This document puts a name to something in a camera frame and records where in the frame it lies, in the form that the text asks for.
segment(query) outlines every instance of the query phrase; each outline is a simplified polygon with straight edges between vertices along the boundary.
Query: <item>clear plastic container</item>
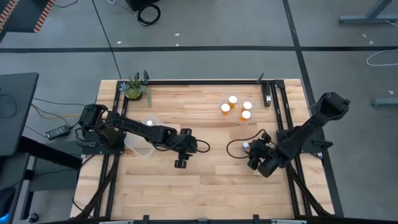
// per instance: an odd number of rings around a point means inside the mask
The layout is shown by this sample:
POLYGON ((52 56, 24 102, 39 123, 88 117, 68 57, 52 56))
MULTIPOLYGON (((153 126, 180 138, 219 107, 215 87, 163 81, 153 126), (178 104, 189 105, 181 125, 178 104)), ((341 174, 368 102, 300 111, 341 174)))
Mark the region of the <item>clear plastic container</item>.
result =
MULTIPOLYGON (((141 123, 148 126, 164 125, 154 115, 147 115, 141 123)), ((133 152, 135 152, 137 155, 144 158, 149 158, 155 151, 155 148, 151 143, 147 142, 143 137, 131 133, 126 133, 124 145, 131 149, 133 152)))

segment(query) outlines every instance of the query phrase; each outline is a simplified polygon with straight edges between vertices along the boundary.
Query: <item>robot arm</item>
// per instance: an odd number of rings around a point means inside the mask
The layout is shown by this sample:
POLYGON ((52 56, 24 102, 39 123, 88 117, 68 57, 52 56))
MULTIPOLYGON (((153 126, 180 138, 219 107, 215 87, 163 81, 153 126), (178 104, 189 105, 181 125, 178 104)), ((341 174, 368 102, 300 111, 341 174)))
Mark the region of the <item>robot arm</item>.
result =
POLYGON ((104 105, 86 105, 81 114, 79 125, 83 130, 83 136, 95 132, 99 141, 109 147, 116 147, 121 142, 118 132, 129 132, 143 137, 159 151, 173 150, 178 153, 178 159, 174 167, 186 168, 187 160, 193 153, 197 152, 198 143, 192 136, 191 129, 177 130, 166 126, 148 126, 138 121, 121 116, 115 111, 108 113, 106 119, 102 115, 108 108, 104 105))
POLYGON ((274 148, 267 146, 271 137, 266 133, 261 139, 254 140, 250 144, 248 166, 253 170, 258 169, 264 177, 269 177, 278 167, 286 167, 301 153, 304 142, 315 131, 347 113, 349 103, 335 92, 325 93, 316 104, 316 113, 302 126, 291 129, 274 148))

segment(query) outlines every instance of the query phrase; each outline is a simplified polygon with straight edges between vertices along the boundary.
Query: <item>wooden tabletop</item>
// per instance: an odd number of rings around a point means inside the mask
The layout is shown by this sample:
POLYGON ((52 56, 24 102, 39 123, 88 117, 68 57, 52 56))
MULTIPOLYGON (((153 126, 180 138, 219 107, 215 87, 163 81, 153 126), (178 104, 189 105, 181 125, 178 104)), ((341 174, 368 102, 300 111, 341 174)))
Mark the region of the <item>wooden tabletop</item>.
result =
MULTIPOLYGON (((103 80, 97 104, 112 108, 116 80, 103 80)), ((299 79, 285 80, 287 98, 294 125, 309 118, 307 103, 299 79)), ((233 139, 249 138, 265 129, 274 141, 277 121, 274 104, 264 107, 260 85, 164 85, 150 86, 152 107, 146 97, 130 101, 127 117, 142 120, 153 114, 166 126, 177 130, 191 128, 192 134, 211 145, 208 153, 196 153, 186 169, 174 168, 175 152, 155 151, 142 158, 125 148, 121 156, 112 220, 142 220, 150 215, 153 220, 181 219, 252 219, 293 218, 287 175, 277 169, 269 178, 251 170, 247 159, 233 159, 226 153, 226 145, 233 139), (249 98, 256 109, 253 122, 247 126, 232 123, 220 116, 219 102, 224 92, 235 92, 249 98)), ((280 105, 282 97, 278 91, 280 105)), ((121 112, 123 96, 120 99, 121 112)), ((282 113, 287 128, 285 114, 282 113)), ((243 156, 241 142, 230 146, 231 153, 243 156)), ((302 154, 307 187, 324 208, 333 213, 321 161, 302 154)), ((98 188, 103 156, 88 161, 80 172, 75 202, 84 207, 98 188)), ((301 193, 297 189, 300 212, 303 213, 301 193)), ((101 215, 104 214, 107 192, 104 193, 101 215)), ((71 217, 79 214, 73 206, 71 217)))

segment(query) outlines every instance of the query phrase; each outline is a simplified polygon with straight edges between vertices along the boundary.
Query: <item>plant pot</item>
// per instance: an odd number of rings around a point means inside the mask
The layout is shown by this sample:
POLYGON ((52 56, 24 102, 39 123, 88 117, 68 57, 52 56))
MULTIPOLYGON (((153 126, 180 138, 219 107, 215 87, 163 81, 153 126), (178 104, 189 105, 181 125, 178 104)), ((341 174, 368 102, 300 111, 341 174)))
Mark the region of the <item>plant pot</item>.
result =
POLYGON ((124 96, 127 97, 127 98, 128 98, 129 100, 131 100, 131 101, 139 101, 139 100, 141 100, 143 94, 144 94, 144 93, 141 93, 141 94, 140 94, 138 97, 136 97, 136 98, 130 98, 130 97, 127 96, 126 93, 124 93, 124 96))

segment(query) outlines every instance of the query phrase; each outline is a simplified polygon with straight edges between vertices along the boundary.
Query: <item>white cup lid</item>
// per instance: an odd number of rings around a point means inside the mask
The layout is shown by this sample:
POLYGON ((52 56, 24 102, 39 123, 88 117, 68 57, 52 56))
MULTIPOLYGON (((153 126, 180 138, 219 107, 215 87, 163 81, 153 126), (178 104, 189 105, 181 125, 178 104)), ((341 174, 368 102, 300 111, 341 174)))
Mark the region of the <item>white cup lid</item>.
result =
POLYGON ((242 112, 242 117, 243 117, 244 119, 249 119, 250 116, 251 116, 251 113, 250 113, 250 112, 248 112, 248 111, 243 111, 243 112, 242 112))
POLYGON ((230 96, 228 100, 229 100, 230 103, 238 102, 238 98, 236 96, 230 96))
POLYGON ((231 109, 231 107, 228 104, 226 104, 226 103, 221 105, 221 110, 224 111, 224 112, 227 112, 230 109, 231 109))
POLYGON ((252 108, 252 104, 248 101, 243 103, 243 108, 246 110, 250 110, 252 108))

